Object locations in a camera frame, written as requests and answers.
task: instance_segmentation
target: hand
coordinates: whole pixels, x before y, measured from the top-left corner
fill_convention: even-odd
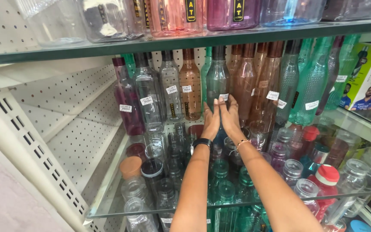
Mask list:
[[[227,110],[227,105],[225,104],[224,99],[222,97],[219,97],[221,119],[225,132],[231,138],[231,140],[233,140],[233,142],[237,144],[236,141],[245,139],[245,136],[240,129],[237,101],[231,94],[228,96],[228,100],[230,101],[230,108]]]
[[[219,101],[214,99],[214,113],[211,112],[209,106],[204,102],[204,130],[201,134],[201,138],[206,138],[211,141],[217,135],[220,128],[220,108]]]

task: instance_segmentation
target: bracelet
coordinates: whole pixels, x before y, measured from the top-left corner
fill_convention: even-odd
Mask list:
[[[248,139],[241,140],[241,141],[237,144],[237,146],[236,146],[236,150],[237,150],[237,152],[238,152],[238,147],[239,147],[242,143],[244,143],[244,142],[250,142],[250,140],[248,140]]]

